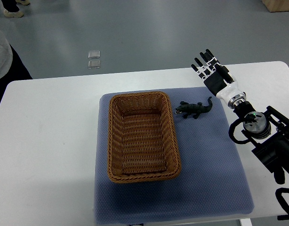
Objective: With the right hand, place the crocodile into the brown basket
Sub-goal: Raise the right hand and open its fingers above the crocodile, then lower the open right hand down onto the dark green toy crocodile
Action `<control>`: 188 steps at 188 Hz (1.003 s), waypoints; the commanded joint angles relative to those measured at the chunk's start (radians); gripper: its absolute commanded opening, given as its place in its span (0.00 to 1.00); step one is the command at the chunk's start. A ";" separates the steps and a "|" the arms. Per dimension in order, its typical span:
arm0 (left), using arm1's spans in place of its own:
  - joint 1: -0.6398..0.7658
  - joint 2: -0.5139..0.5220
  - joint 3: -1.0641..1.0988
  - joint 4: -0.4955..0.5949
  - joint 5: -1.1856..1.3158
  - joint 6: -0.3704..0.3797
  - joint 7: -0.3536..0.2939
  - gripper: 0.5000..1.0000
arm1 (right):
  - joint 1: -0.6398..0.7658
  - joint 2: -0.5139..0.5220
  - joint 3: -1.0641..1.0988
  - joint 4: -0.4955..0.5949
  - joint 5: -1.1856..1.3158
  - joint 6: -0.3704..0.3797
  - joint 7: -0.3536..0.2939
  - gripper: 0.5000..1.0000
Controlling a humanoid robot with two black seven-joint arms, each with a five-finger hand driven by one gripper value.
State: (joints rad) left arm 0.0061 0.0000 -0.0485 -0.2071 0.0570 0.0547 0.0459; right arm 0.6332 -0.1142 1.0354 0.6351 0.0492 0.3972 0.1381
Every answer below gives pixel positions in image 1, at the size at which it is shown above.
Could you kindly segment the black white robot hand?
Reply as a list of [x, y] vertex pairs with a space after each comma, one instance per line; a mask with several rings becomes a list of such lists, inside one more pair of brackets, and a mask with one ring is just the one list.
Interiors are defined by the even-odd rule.
[[202, 79], [204, 85], [217, 98], [224, 100], [228, 107], [234, 109], [238, 104], [246, 101], [246, 94], [238, 88], [238, 82], [229, 74], [229, 70], [222, 65], [209, 49], [200, 53], [200, 59], [195, 58], [197, 65], [191, 67]]

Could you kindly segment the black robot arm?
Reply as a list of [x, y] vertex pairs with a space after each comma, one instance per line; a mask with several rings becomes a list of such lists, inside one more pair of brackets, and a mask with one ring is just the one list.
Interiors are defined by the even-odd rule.
[[277, 184], [289, 174], [289, 119], [271, 106], [257, 112], [239, 99], [230, 105], [238, 119], [229, 128], [230, 139], [240, 145], [252, 143], [252, 153], [273, 174]]

